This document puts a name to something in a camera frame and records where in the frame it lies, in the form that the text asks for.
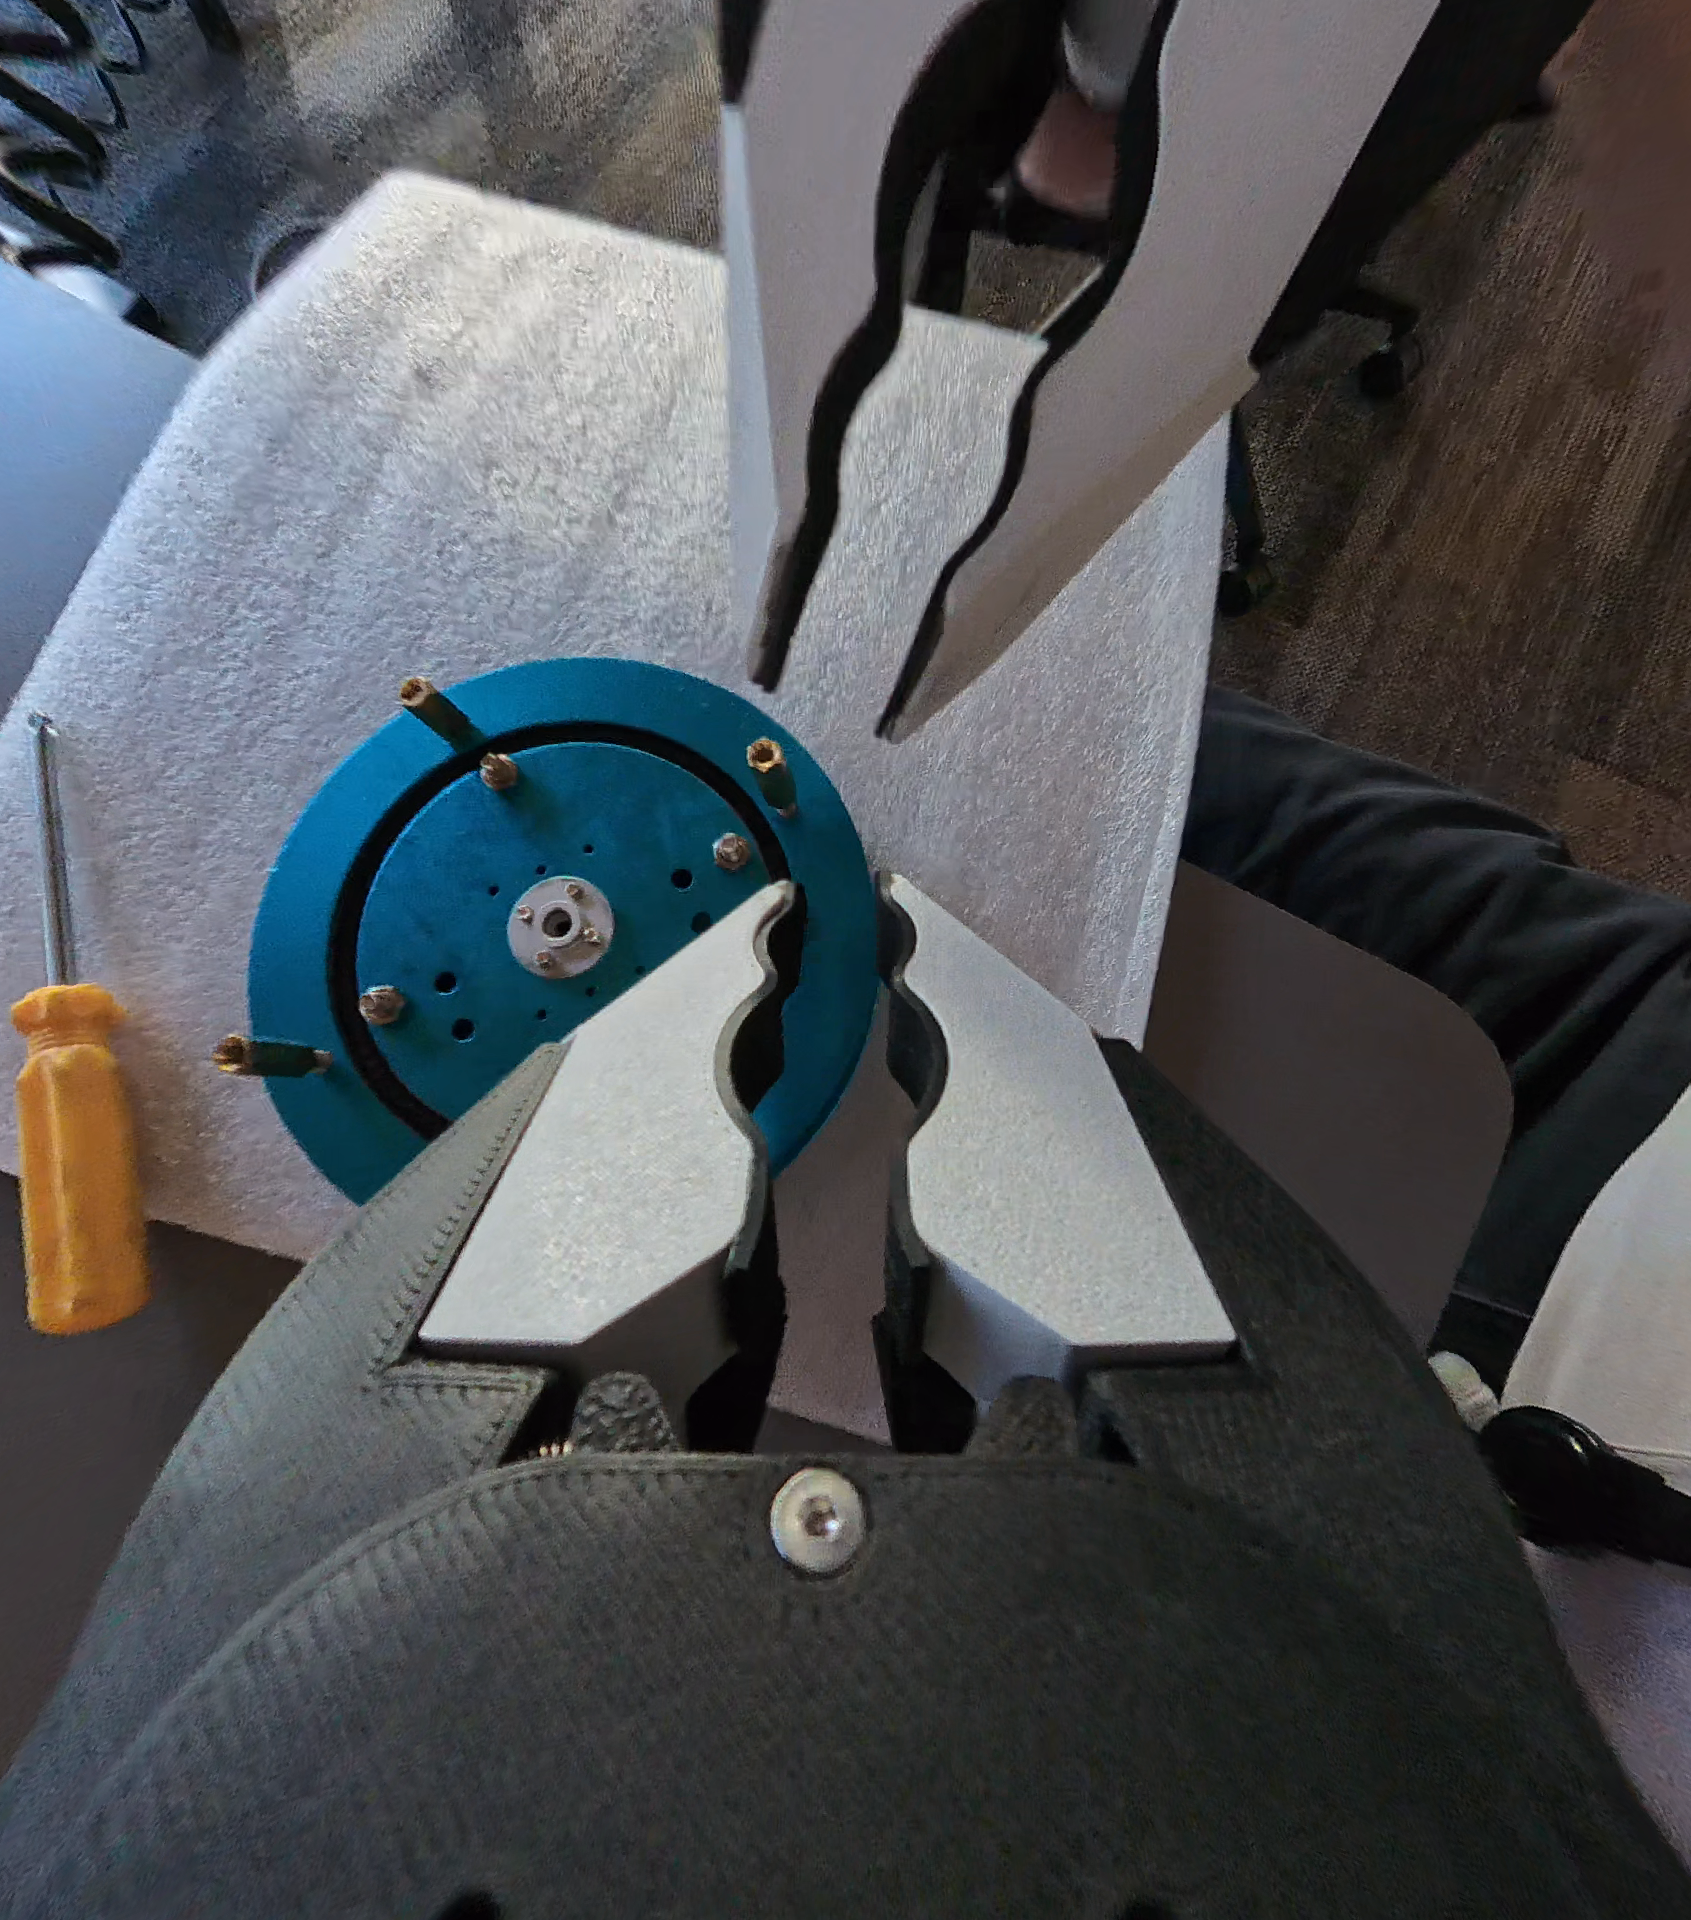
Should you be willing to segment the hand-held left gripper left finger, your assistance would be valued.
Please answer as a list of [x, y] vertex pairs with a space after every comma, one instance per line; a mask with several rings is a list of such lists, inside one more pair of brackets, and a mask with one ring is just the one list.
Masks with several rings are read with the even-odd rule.
[[749, 1453], [785, 1330], [755, 1120], [783, 1073], [801, 891], [743, 898], [586, 1021], [448, 1266], [420, 1348], [648, 1380], [700, 1453]]

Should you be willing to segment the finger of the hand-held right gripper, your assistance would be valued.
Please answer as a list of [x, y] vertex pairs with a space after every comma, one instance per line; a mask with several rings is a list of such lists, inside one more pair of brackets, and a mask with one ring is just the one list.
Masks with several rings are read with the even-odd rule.
[[1191, 3], [1121, 113], [1097, 274], [1047, 322], [997, 492], [929, 592], [877, 722], [975, 684], [1251, 382], [1249, 351], [1433, 17], [1431, 3]]
[[825, 398], [897, 268], [877, 196], [905, 102], [959, 3], [718, 7], [728, 271], [732, 610], [773, 694], [839, 510], [843, 432], [891, 347]]

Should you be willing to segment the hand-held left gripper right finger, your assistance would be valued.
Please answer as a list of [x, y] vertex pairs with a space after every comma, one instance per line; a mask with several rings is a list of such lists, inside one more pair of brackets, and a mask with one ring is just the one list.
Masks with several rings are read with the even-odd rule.
[[1019, 1380], [1229, 1362], [1239, 1336], [1087, 1021], [913, 881], [877, 881], [891, 1164], [875, 1359], [899, 1453]]

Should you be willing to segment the blue round metal turntable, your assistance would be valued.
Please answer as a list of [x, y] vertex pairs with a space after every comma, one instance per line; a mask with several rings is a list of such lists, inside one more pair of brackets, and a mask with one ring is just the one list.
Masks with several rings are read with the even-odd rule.
[[[366, 1202], [544, 1044], [767, 885], [807, 923], [785, 1069], [757, 1123], [783, 1171], [857, 1073], [877, 986], [875, 886], [817, 761], [736, 692], [660, 665], [514, 665], [446, 690], [486, 734], [408, 712], [312, 799], [268, 876], [248, 966], [256, 1039], [330, 1051], [268, 1078], [286, 1131]], [[777, 738], [799, 811], [745, 765]]]

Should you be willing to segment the yellow handled screwdriver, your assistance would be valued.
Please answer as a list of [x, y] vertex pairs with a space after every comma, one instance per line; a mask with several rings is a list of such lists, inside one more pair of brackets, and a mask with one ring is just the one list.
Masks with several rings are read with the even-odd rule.
[[108, 1330], [150, 1300], [134, 1117], [116, 1056], [116, 997], [78, 976], [58, 730], [28, 717], [42, 854], [42, 986], [12, 1007], [28, 1322]]

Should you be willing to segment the dark grey desk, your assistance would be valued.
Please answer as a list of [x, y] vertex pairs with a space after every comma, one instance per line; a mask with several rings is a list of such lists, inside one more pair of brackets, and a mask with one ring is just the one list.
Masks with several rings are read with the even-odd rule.
[[[44, 304], [0, 268], [0, 299]], [[244, 1012], [266, 869], [394, 681], [650, 656], [736, 684], [726, 613], [724, 274], [708, 253], [394, 175], [198, 368], [76, 586], [0, 665], [0, 1775], [208, 1390], [348, 1217], [264, 1094], [208, 1092]], [[70, 517], [68, 384], [0, 314], [0, 481]], [[783, 715], [879, 867], [921, 882], [1113, 1037], [1139, 1039], [1429, 1329], [1509, 1125], [1445, 999], [1183, 867], [1211, 633], [1203, 446], [1001, 670], [895, 752], [869, 737], [883, 623], [973, 494], [997, 330], [905, 325], [849, 451], [849, 530]], [[0, 609], [16, 597], [0, 588]], [[66, 729], [80, 928], [126, 1001], [160, 1295], [82, 1338], [26, 1330], [8, 1002], [40, 965], [22, 708]]]

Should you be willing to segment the person's right hand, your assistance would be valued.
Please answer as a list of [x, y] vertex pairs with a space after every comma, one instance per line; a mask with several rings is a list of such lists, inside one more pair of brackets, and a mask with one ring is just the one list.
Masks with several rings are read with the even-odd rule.
[[1055, 86], [1015, 157], [1013, 175], [1043, 207], [1103, 222], [1117, 175], [1117, 113], [1069, 85]]

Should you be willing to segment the person's dark trousers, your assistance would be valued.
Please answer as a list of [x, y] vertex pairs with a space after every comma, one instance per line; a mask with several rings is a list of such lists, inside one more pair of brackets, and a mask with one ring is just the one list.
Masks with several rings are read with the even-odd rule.
[[1691, 902], [1221, 686], [1181, 852], [1429, 986], [1495, 1048], [1509, 1143], [1433, 1347], [1501, 1387], [1577, 1223], [1691, 1086]]

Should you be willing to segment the white foam sheet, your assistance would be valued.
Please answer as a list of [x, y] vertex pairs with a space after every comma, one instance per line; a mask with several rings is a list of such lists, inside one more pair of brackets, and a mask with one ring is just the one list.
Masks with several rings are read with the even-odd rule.
[[[142, 1200], [308, 1255], [242, 1394], [953, 1402], [1237, 1347], [1121, 1090], [1179, 867], [1209, 429], [875, 732], [1033, 340], [909, 312], [769, 697], [728, 274], [418, 175], [204, 361], [0, 729], [0, 1101], [124, 1011]], [[22, 1162], [0, 1110], [0, 1167]]]

